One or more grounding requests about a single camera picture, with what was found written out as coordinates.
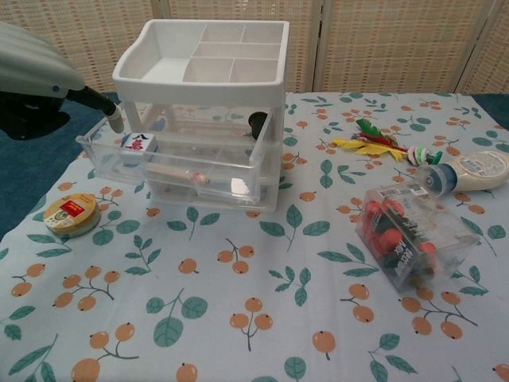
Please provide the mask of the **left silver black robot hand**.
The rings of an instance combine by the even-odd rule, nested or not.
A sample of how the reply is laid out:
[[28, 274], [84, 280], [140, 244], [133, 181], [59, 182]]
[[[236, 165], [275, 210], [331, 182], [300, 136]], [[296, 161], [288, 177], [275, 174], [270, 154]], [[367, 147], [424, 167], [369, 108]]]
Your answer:
[[101, 111], [123, 132], [120, 108], [89, 88], [71, 62], [36, 34], [0, 21], [0, 131], [13, 140], [44, 137], [68, 123], [65, 100]]

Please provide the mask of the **white blue mahjong tile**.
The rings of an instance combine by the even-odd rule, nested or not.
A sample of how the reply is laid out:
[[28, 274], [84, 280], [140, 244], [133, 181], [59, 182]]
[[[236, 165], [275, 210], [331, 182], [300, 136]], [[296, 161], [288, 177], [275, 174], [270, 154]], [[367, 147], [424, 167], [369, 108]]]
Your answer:
[[135, 167], [149, 162], [157, 151], [156, 136], [149, 133], [130, 133], [122, 138], [120, 158], [126, 167]]

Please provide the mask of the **clear plastic drawer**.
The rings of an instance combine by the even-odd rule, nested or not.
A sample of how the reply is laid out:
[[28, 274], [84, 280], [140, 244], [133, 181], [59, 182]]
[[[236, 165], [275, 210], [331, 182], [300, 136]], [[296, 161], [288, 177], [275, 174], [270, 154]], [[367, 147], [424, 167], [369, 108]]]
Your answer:
[[[173, 167], [203, 173], [210, 178], [206, 185], [150, 174], [150, 167]], [[207, 188], [223, 188], [239, 179], [246, 187], [254, 187], [275, 177], [278, 169], [278, 148], [272, 144], [192, 145], [188, 143], [161, 142], [159, 151], [144, 165], [147, 177], [163, 181]]]
[[126, 134], [119, 144], [92, 128], [76, 141], [87, 152], [98, 177], [137, 184], [145, 181], [154, 193], [179, 198], [215, 198], [255, 203], [260, 198], [264, 163], [275, 146], [265, 133], [226, 136], [164, 133]]
[[221, 200], [218, 197], [198, 196], [193, 190], [178, 185], [166, 185], [149, 181], [151, 197], [154, 201], [194, 207], [260, 210], [273, 212], [277, 207], [278, 191], [275, 186], [263, 186], [258, 202]]

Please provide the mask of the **white drawer organizer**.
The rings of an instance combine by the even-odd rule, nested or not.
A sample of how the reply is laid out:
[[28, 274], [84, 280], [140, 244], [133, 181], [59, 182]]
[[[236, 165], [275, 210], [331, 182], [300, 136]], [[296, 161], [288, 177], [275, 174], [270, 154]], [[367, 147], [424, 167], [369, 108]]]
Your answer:
[[288, 42], [287, 21], [148, 21], [112, 74], [130, 129], [252, 136], [248, 118], [263, 111], [278, 169], [261, 192], [278, 191]]

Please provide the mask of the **clear plastic tomato container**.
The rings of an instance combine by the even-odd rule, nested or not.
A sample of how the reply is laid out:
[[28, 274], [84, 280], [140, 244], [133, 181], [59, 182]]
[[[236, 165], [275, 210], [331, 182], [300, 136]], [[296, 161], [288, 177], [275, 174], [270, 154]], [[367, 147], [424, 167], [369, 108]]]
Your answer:
[[451, 277], [480, 238], [414, 181], [369, 189], [356, 232], [398, 291]]

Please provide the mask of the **dark blue table cover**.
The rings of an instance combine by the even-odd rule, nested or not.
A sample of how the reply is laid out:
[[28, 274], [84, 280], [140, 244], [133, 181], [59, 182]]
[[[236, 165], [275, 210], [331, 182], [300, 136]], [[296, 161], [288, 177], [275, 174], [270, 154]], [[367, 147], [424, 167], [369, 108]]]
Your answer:
[[80, 155], [76, 136], [103, 118], [101, 111], [71, 101], [60, 110], [70, 120], [45, 137], [19, 141], [0, 130], [0, 240], [25, 219]]

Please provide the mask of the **round yellow tin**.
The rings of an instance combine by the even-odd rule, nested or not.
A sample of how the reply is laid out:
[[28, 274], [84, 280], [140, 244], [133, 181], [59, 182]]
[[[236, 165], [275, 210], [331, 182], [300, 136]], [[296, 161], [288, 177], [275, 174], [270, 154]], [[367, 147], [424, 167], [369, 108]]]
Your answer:
[[73, 238], [91, 231], [100, 217], [94, 194], [73, 193], [53, 202], [45, 210], [43, 221], [56, 236]]

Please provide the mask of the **wooden pencil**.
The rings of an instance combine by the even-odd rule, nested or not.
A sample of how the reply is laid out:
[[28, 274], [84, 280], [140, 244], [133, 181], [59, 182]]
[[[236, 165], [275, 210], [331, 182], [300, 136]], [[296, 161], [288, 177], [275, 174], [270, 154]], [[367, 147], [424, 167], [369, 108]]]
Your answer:
[[190, 170], [183, 170], [173, 167], [150, 167], [146, 170], [150, 174], [158, 174], [169, 177], [170, 179], [187, 181], [192, 184], [206, 185], [210, 182], [210, 178], [199, 172], [192, 172]]

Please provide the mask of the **small black cap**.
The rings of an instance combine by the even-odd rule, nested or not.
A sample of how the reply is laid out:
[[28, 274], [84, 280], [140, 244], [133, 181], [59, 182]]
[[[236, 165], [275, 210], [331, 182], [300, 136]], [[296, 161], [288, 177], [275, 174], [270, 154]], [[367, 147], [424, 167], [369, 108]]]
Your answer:
[[251, 135], [257, 139], [261, 133], [263, 125], [266, 121], [267, 113], [263, 111], [256, 111], [248, 118], [248, 124], [251, 127]]

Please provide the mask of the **floral tablecloth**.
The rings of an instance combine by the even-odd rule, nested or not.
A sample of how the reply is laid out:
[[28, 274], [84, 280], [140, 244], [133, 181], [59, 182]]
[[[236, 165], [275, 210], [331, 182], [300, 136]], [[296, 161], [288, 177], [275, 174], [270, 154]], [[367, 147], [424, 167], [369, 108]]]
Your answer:
[[[509, 186], [443, 198], [479, 241], [398, 292], [356, 224], [414, 169], [337, 149], [360, 117], [448, 160], [509, 153], [509, 122], [470, 96], [304, 93], [276, 212], [163, 205], [82, 154], [0, 240], [0, 382], [509, 382]], [[45, 210], [73, 193], [99, 223], [56, 236]]]

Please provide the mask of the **woven folding screen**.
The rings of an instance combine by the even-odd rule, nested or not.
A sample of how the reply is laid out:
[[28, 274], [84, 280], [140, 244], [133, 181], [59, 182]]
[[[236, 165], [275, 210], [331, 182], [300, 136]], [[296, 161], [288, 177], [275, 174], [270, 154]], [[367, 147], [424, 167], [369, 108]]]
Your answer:
[[153, 18], [289, 22], [292, 92], [509, 93], [509, 0], [0, 0], [99, 91]]

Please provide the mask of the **colourful feather shuttlecock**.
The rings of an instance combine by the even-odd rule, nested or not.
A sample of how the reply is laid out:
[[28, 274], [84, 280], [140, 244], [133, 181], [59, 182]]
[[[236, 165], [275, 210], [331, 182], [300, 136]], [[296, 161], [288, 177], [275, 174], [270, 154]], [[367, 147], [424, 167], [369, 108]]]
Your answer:
[[358, 155], [390, 154], [396, 162], [406, 159], [412, 166], [437, 165], [442, 152], [432, 153], [425, 146], [400, 146], [396, 138], [383, 133], [376, 125], [366, 119], [357, 119], [358, 132], [350, 138], [334, 138], [333, 142], [344, 150]]

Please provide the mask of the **mayonnaise squeeze bottle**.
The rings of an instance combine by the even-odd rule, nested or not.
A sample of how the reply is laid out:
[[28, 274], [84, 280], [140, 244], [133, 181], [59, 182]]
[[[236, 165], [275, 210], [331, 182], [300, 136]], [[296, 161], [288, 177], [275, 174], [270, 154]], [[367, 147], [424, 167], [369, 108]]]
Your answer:
[[509, 154], [491, 150], [466, 154], [450, 162], [420, 166], [415, 176], [437, 196], [495, 189], [509, 180]]

